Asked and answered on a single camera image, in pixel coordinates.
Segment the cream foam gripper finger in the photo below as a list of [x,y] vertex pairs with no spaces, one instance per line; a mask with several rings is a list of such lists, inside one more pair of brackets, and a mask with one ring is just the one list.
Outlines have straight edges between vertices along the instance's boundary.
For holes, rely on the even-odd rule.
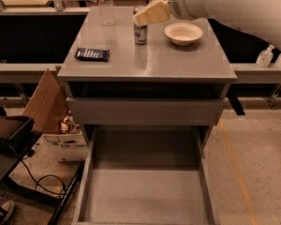
[[133,22],[137,26],[151,23],[162,23],[170,18],[170,7],[167,0],[153,0],[146,7],[133,15]]

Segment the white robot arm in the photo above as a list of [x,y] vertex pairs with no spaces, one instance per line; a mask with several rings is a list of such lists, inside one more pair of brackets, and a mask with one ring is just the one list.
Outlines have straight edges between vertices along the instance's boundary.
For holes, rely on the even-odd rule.
[[281,51],[281,0],[153,0],[133,16],[141,26],[179,20],[214,19],[267,41]]

